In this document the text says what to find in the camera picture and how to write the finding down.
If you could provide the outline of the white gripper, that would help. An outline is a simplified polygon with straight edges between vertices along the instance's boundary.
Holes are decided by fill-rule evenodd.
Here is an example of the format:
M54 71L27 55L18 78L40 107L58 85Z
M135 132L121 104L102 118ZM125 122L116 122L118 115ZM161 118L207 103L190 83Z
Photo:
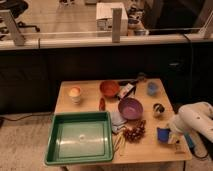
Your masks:
M179 134L184 134L186 132L185 130L185 124L182 122L179 116L173 116L168 123L168 126L172 132L169 133L169 144L176 144L180 140Z

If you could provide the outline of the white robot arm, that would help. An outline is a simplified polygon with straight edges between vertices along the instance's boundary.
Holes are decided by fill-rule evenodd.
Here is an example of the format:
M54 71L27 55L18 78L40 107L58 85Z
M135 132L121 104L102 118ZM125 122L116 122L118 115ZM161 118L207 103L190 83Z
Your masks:
M170 118L168 127L174 134L195 130L213 143L213 106L208 102L182 105Z

